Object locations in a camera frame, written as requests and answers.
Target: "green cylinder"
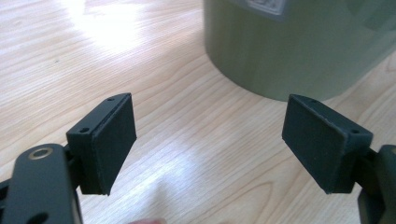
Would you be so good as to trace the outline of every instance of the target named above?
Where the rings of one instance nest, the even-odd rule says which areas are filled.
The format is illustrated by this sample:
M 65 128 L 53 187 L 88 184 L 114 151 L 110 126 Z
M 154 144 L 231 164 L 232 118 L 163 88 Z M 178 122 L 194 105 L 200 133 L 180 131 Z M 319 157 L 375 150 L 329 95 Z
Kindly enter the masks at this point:
M 284 6 L 260 8 L 268 2 Z M 396 50 L 396 0 L 204 0 L 204 9 L 213 64 L 280 101 L 338 95 Z

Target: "screw hole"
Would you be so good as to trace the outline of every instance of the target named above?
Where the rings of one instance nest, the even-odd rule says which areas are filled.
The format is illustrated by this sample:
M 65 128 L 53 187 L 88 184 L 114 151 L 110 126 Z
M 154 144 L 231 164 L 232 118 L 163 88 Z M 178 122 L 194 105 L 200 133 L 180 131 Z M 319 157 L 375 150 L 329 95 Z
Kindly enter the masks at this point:
M 42 147 L 42 148 L 36 149 L 35 151 L 33 151 L 29 154 L 29 159 L 30 160 L 40 160 L 40 159 L 46 158 L 52 153 L 52 151 L 53 151 L 53 149 L 50 147 Z
M 87 132 L 89 130 L 90 130 L 89 128 L 82 128 L 82 129 L 79 130 L 79 132 L 80 133 L 85 133 L 85 132 Z
M 26 224 L 42 224 L 47 221 L 49 218 L 49 215 L 47 213 L 39 213 L 33 217 L 31 217 Z

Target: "black rubber pad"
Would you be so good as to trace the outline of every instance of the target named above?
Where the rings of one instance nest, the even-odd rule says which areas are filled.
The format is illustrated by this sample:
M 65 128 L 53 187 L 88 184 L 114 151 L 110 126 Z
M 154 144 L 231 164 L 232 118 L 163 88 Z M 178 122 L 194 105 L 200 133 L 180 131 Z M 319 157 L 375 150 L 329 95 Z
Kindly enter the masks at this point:
M 81 159 L 84 194 L 110 194 L 131 146 L 136 140 L 130 93 L 104 100 L 70 131 L 67 141 Z
M 350 193 L 356 158 L 373 134 L 319 101 L 291 95 L 282 137 L 326 193 Z

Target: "wooden table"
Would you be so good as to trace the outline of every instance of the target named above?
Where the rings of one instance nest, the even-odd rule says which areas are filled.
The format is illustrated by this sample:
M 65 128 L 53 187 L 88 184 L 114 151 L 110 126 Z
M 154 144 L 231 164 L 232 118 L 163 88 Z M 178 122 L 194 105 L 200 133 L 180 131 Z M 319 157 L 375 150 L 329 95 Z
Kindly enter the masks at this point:
M 201 1 L 0 4 L 0 180 L 15 159 L 108 96 L 131 92 L 138 140 L 85 223 L 359 223 L 357 196 L 326 195 L 281 139 L 286 103 L 246 91 L 205 55 Z M 396 144 L 396 54 L 325 102 Z

